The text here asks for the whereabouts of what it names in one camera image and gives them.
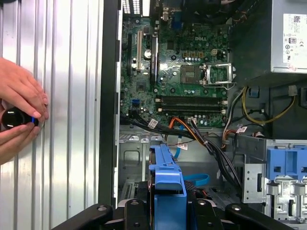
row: green circuit board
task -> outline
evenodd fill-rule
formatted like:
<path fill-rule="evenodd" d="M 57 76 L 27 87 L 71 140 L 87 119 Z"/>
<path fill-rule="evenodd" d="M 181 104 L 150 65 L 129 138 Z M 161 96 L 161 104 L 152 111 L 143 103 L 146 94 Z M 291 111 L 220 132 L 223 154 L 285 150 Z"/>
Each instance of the green circuit board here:
<path fill-rule="evenodd" d="M 141 69 L 137 71 L 136 57 L 139 31 L 143 31 Z M 181 30 L 172 30 L 167 23 L 159 25 L 158 77 L 150 83 L 151 60 L 147 35 L 154 34 L 154 26 L 149 19 L 127 18 L 123 22 L 121 58 L 121 113 L 129 115 L 132 100 L 140 100 L 140 115 L 147 121 L 155 119 L 164 125 L 172 116 L 197 118 L 200 127 L 223 127 L 224 112 L 164 112 L 159 110 L 157 97 L 178 96 L 204 100 L 227 101 L 227 90 L 223 87 L 204 87 L 201 83 L 204 63 L 215 64 L 227 61 L 227 30 L 207 25 L 184 25 Z M 129 47 L 129 36 L 132 40 Z M 225 81 L 226 68 L 211 68 L 211 81 Z"/>

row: black plastic frame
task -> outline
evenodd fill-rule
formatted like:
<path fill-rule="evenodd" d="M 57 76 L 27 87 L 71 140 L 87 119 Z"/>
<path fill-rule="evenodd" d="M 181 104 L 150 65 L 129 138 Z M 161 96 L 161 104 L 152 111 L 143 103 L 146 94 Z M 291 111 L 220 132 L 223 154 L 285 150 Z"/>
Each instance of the black plastic frame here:
<path fill-rule="evenodd" d="M 118 94 L 116 93 L 116 63 L 119 61 L 118 11 L 120 0 L 104 0 L 102 71 L 99 137 L 98 202 L 114 205 L 113 168 L 117 147 L 115 145 L 115 115 Z"/>

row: sticker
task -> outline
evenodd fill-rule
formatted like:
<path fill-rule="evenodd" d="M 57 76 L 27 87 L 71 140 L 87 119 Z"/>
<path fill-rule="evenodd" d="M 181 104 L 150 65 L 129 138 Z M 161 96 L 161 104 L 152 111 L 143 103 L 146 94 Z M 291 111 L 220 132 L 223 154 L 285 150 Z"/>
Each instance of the sticker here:
<path fill-rule="evenodd" d="M 149 128 L 155 128 L 158 124 L 158 121 L 154 120 L 154 119 L 151 119 L 149 124 L 148 124 L 148 127 Z"/>
<path fill-rule="evenodd" d="M 283 62 L 305 66 L 307 58 L 307 15 L 283 15 Z"/>
<path fill-rule="evenodd" d="M 183 150 L 188 150 L 188 144 L 179 144 L 177 145 L 178 148 L 183 149 Z"/>
<path fill-rule="evenodd" d="M 244 127 L 241 128 L 240 133 L 244 133 L 246 130 L 247 130 L 247 127 L 244 126 Z"/>

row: power supply label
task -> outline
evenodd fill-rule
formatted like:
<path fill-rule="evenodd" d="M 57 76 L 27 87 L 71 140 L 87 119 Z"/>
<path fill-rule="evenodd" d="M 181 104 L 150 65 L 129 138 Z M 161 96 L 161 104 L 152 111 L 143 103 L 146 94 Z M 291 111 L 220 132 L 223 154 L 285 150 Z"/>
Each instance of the power supply label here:
<path fill-rule="evenodd" d="M 307 15 L 283 15 L 283 62 L 307 65 Z"/>

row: dell logo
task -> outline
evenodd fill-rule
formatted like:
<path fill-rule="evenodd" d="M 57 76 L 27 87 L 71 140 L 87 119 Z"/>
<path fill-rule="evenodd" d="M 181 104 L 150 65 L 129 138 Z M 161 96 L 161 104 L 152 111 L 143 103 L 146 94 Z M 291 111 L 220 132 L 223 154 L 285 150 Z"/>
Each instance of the dell logo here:
<path fill-rule="evenodd" d="M 195 37 L 195 41 L 206 41 L 206 37 Z"/>

